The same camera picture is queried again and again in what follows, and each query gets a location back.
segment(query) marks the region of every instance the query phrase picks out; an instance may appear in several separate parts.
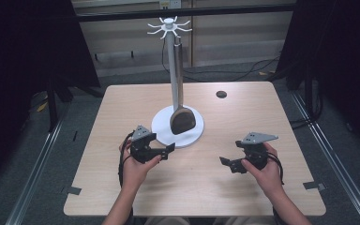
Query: white round base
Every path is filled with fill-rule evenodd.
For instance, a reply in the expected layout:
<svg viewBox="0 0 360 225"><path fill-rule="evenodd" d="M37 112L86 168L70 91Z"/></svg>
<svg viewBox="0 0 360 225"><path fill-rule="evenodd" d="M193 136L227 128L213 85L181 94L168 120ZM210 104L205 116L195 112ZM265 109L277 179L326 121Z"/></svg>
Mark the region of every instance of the white round base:
<svg viewBox="0 0 360 225"><path fill-rule="evenodd" d="M195 109L189 108L195 115L196 125L193 129L184 133L174 135L171 131L171 116L173 114L173 106L168 106L159 111L154 116L151 126L152 132L157 134L157 141L165 145L175 143L176 148L187 147L195 143L203 134L203 117Z"/></svg>

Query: wooden table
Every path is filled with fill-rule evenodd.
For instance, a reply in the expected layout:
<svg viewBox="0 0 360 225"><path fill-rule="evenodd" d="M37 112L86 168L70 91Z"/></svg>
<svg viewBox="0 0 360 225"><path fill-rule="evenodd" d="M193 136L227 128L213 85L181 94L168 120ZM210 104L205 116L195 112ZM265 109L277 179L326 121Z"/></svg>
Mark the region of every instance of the wooden table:
<svg viewBox="0 0 360 225"><path fill-rule="evenodd" d="M227 97L218 98L217 91ZM69 216L105 216L119 191L119 144L138 125L151 129L153 117L172 105L169 84L110 86L101 103L64 212ZM176 149L149 172L133 204L140 217L236 217L272 215L272 205L249 174L231 173L219 157L242 158L235 146L249 132L278 135L270 141L284 169L285 190L309 216L325 213L278 95L270 82L185 83L185 104L203 117L201 138ZM162 147L151 142L151 147Z"/></svg>

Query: person's left hand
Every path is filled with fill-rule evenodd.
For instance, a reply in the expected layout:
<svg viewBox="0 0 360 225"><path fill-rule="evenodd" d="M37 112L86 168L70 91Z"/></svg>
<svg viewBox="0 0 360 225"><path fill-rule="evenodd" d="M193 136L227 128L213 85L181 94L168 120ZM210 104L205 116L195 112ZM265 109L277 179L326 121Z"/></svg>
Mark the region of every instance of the person's left hand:
<svg viewBox="0 0 360 225"><path fill-rule="evenodd" d="M123 188L139 188L145 180L147 173L155 167L161 160L161 156L156 156L153 159L142 164L134 159L128 149L131 146L131 140L127 140L124 150L124 182ZM122 144L119 146L119 151L122 150Z"/></svg>

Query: power outlet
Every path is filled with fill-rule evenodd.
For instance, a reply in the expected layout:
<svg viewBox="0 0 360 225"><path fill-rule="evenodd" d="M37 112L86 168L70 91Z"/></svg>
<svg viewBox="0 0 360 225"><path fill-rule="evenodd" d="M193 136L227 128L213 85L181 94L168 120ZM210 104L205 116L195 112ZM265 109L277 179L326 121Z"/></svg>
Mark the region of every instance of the power outlet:
<svg viewBox="0 0 360 225"><path fill-rule="evenodd" d="M181 8L181 0L171 0L170 8Z"/></svg>
<svg viewBox="0 0 360 225"><path fill-rule="evenodd" d="M171 1L170 0L159 0L159 8L160 9L171 8Z"/></svg>

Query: metal bar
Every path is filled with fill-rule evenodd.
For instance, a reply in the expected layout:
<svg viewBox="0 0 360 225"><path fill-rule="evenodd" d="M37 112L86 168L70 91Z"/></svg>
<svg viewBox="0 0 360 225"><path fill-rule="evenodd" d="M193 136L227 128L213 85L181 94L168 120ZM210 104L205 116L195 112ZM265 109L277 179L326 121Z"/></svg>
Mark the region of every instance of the metal bar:
<svg viewBox="0 0 360 225"><path fill-rule="evenodd" d="M303 115L305 119L308 119L308 112L306 111L305 102L301 98L301 96L292 91L293 100L296 103L297 107L300 110L300 113ZM357 212L360 215L360 189L354 183L353 179L350 177L347 170L344 168L343 164L341 163L338 155L333 150L332 145L326 139L323 131L321 130L320 126L316 122L312 122L309 125L309 128L314 135L315 139L317 140L318 144L320 145L323 153L325 154L329 164L332 166L335 174L337 175L338 180L340 181L341 185L346 190L347 194L350 197L354 207L356 208Z"/></svg>
<svg viewBox="0 0 360 225"><path fill-rule="evenodd" d="M167 18L167 17L186 17L186 16L206 16L206 15L224 15L224 14L242 14L242 13L262 13L262 12L281 12L293 11L295 4L282 5L259 5L248 7L200 7L200 8L179 8L166 10L146 10L130 12L112 12L112 13L85 13L72 17L55 16L42 18L44 22L63 23L63 22L99 22L99 21L119 21L145 18Z"/></svg>
<svg viewBox="0 0 360 225"><path fill-rule="evenodd" d="M45 168L46 162L49 158L49 154L52 151L54 143L57 139L57 136L60 132L60 128L63 124L63 119L66 116L69 108L69 103L65 104L65 107L62 111L62 116L58 120L54 130L49 133L45 144L40 151L37 162L34 165L33 170L31 171L30 176L28 177L27 183L25 184L22 194L19 199L16 201L8 219L6 225L20 225L27 211L28 205L32 200L34 192L37 188L40 176L42 175L43 169Z"/></svg>

